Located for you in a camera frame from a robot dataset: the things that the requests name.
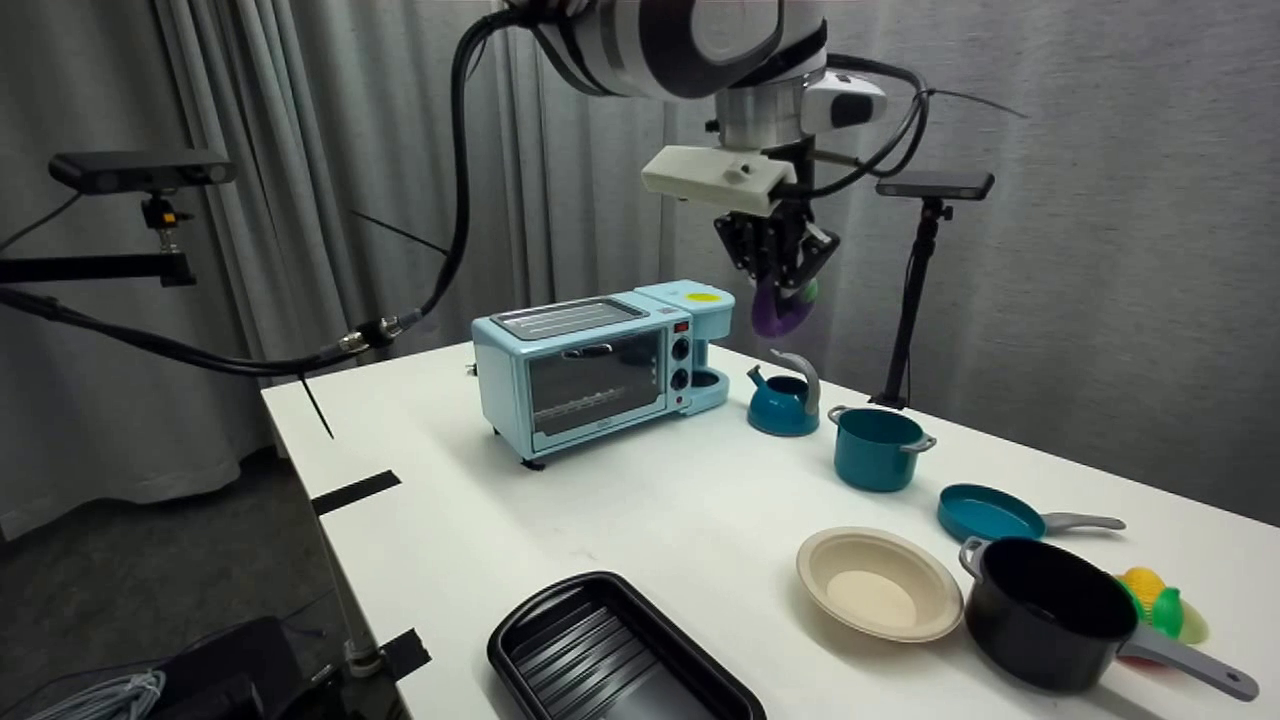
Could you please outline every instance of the black saucepan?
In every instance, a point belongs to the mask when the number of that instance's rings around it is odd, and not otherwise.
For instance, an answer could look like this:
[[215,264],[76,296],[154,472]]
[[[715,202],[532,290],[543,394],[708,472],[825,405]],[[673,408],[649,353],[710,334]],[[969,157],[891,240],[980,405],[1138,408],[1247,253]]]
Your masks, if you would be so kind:
[[961,565],[977,576],[964,609],[969,635],[1010,676],[1052,689],[1091,689],[1110,655],[1172,662],[1237,700],[1254,679],[1203,650],[1142,628],[1106,573],[1034,539],[964,539]]

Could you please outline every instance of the toaster oven window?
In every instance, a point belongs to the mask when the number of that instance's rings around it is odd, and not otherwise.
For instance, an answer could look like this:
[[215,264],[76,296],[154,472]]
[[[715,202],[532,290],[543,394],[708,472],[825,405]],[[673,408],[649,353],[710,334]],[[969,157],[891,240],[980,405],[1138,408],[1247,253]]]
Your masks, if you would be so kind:
[[539,357],[532,375],[532,429],[543,437],[596,425],[661,401],[661,333]]

